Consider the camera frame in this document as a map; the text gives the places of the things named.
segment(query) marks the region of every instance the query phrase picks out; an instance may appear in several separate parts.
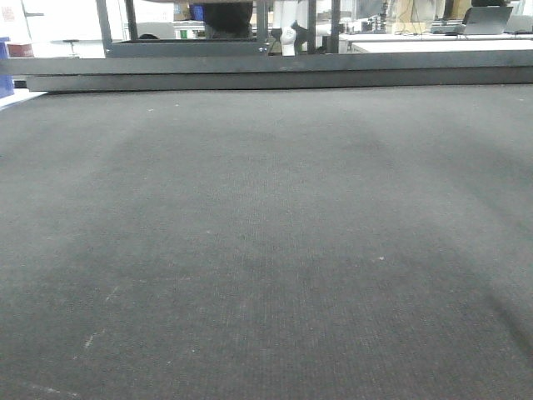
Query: dark object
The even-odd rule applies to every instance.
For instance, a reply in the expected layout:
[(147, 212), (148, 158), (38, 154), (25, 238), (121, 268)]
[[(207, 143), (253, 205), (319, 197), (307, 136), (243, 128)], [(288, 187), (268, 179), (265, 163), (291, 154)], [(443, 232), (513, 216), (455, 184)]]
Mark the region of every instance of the dark object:
[(454, 0), (446, 0), (446, 4), (444, 6), (444, 13), (442, 14), (442, 19), (450, 19), (451, 14), (453, 13), (453, 2)]
[(140, 40), (159, 40), (159, 37), (152, 35), (151, 33), (143, 33), (140, 37)]
[(472, 0), (472, 7), (504, 7), (506, 0)]
[(203, 21), (214, 31), (213, 38), (250, 37), (252, 2), (203, 3)]
[(203, 6), (201, 4), (192, 4), (189, 10), (194, 21), (203, 21)]

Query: metal frame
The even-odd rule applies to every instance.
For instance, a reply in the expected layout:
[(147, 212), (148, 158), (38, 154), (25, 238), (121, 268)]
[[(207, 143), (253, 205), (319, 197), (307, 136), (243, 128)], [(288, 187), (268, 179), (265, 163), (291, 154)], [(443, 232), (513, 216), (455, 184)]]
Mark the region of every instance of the metal frame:
[(533, 51), (8, 59), (2, 74), (49, 92), (533, 83)]
[(161, 40), (138, 39), (137, 19), (133, 0), (124, 0), (130, 40), (114, 42), (111, 35), (106, 0), (97, 0), (98, 18), (102, 31), (102, 43), (107, 58), (155, 58), (198, 56), (251, 56), (266, 55), (268, 41), (267, 3), (257, 1), (257, 38), (244, 40)]

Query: laptop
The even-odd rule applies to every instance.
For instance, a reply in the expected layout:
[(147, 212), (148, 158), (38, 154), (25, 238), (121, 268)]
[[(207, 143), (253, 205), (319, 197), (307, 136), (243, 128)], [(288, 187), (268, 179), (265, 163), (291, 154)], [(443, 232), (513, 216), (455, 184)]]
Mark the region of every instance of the laptop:
[(459, 35), (501, 35), (513, 7), (472, 7), (466, 10), (463, 23), (457, 26)]

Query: gray metal beam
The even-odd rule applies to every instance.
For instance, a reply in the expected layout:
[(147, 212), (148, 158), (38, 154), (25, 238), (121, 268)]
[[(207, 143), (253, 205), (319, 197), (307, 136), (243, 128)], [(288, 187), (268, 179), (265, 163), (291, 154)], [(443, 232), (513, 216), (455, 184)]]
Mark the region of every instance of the gray metal beam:
[(329, 72), (80, 75), (29, 77), (33, 91), (363, 88), (376, 86), (533, 83), (533, 67), (440, 68)]
[(296, 57), (11, 58), (0, 60), (0, 75), (309, 73), (529, 66), (533, 66), (531, 50), (331, 54)]

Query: carpet texture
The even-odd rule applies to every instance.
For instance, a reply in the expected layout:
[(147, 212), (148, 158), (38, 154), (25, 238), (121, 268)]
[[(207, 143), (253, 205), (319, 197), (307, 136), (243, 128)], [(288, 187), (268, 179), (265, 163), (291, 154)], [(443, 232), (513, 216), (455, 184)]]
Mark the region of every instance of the carpet texture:
[(533, 87), (0, 112), (0, 398), (533, 398)]

